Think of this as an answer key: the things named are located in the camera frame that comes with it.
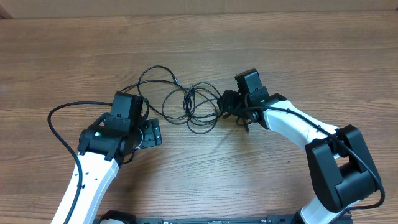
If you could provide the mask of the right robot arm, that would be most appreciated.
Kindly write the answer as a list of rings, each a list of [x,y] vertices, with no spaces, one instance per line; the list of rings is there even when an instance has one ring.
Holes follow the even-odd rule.
[[[385,202],[381,177],[358,128],[326,124],[286,97],[270,95],[256,69],[234,79],[238,90],[226,90],[218,98],[220,111],[245,127],[258,123],[283,135],[307,157],[314,199],[294,214],[268,215],[267,223],[352,223],[353,210],[374,209]]]

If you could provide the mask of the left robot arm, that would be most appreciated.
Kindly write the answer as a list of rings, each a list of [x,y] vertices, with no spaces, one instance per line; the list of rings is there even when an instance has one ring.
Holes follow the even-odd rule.
[[[139,149],[162,144],[158,119],[148,119],[146,98],[116,92],[111,110],[84,129],[75,168],[53,223],[137,223],[135,215],[109,210],[96,218],[100,203],[123,164]]]

